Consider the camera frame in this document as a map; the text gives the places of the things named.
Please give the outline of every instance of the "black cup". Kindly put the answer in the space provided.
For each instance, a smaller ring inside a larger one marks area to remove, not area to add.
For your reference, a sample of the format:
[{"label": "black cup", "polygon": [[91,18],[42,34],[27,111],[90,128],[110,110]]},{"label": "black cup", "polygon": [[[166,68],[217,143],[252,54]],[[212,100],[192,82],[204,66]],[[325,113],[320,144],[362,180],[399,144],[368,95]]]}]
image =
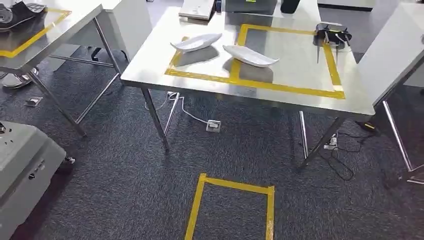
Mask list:
[{"label": "black cup", "polygon": [[283,0],[280,10],[285,14],[294,14],[301,0]]}]

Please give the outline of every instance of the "yellow tape square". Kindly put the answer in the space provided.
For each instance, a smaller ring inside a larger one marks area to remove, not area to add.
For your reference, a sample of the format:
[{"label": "yellow tape square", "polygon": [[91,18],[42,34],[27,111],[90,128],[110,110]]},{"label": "yellow tape square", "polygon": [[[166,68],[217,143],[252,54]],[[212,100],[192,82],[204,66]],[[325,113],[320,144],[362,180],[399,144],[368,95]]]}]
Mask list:
[{"label": "yellow tape square", "polygon": [[[253,25],[253,24],[242,24],[240,28],[240,32],[238,34],[238,38],[236,40],[237,45],[244,46],[246,44],[247,33],[249,29],[290,33],[290,34],[311,35],[311,36],[315,35],[314,31],[261,26],[261,25]],[[242,62],[236,59],[232,60],[229,77],[222,77],[222,76],[177,70],[176,66],[178,65],[182,57],[182,53],[179,51],[175,52],[175,55],[171,59],[171,62],[169,63],[169,66],[167,70],[165,71],[165,74],[176,76],[176,77],[202,79],[202,80],[209,80],[214,82],[234,84],[234,85],[251,87],[251,88],[269,89],[269,90],[275,90],[275,91],[283,91],[283,92],[289,92],[289,93],[305,94],[305,95],[334,98],[334,99],[345,99],[345,93],[343,91],[343,87],[341,84],[339,73],[337,71],[337,66],[333,57],[331,47],[328,44],[324,44],[322,48],[323,48],[325,59],[327,62],[328,71],[331,78],[331,84],[333,86],[333,91],[242,79],[239,76]]]},{"label": "yellow tape square", "polygon": [[37,32],[34,36],[30,37],[28,40],[26,40],[23,44],[16,47],[13,50],[5,50],[1,49],[0,46],[0,57],[6,57],[6,58],[14,58],[19,53],[27,49],[29,46],[31,46],[33,43],[35,43],[37,40],[39,40],[42,36],[44,36],[48,31],[50,31],[52,28],[54,28],[57,24],[62,22],[67,16],[71,14],[71,11],[67,10],[60,10],[56,8],[46,8],[47,13],[57,13],[58,16],[47,26],[45,26],[42,30]]},{"label": "yellow tape square", "polygon": [[267,195],[265,240],[274,239],[274,186],[262,187],[217,178],[210,178],[206,176],[206,173],[201,173],[197,182],[193,206],[191,208],[190,218],[188,219],[187,231],[185,232],[184,240],[193,239],[193,234],[195,232],[196,220],[199,213],[200,202],[202,200],[203,188],[205,186],[205,183]]}]

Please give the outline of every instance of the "black shoe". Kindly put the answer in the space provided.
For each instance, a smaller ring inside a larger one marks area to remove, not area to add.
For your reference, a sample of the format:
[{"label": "black shoe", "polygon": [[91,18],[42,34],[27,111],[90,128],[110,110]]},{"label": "black shoe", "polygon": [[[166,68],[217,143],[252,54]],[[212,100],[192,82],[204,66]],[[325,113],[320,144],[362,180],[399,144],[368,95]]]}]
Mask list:
[{"label": "black shoe", "polygon": [[0,32],[6,32],[30,19],[41,15],[46,9],[45,5],[20,1],[11,9],[0,4]]}]

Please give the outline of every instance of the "gray machine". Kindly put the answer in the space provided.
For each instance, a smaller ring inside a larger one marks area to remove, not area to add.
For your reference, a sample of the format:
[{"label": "gray machine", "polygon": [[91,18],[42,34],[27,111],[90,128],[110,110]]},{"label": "gray machine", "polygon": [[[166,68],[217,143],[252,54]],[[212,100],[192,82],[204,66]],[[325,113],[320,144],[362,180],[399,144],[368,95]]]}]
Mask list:
[{"label": "gray machine", "polygon": [[30,215],[56,170],[74,162],[38,128],[0,121],[0,239]]},{"label": "gray machine", "polygon": [[228,13],[272,15],[277,0],[226,0],[224,10]]}]

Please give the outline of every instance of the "leaf-shaped dish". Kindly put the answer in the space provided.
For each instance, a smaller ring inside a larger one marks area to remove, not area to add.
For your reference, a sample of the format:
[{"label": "leaf-shaped dish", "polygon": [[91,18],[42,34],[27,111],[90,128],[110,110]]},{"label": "leaf-shaped dish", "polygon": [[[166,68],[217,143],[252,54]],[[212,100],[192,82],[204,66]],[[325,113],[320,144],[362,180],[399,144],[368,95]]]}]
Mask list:
[{"label": "leaf-shaped dish", "polygon": [[223,35],[222,33],[204,34],[204,35],[199,35],[199,36],[189,38],[179,43],[171,42],[171,45],[175,49],[183,53],[188,53],[188,52],[193,52],[199,49],[204,49],[210,46],[211,44],[216,42],[218,39],[220,39],[222,35]]},{"label": "leaf-shaped dish", "polygon": [[243,63],[253,65],[259,68],[268,67],[280,60],[269,58],[245,46],[224,45],[222,47],[234,58],[242,61]]}]

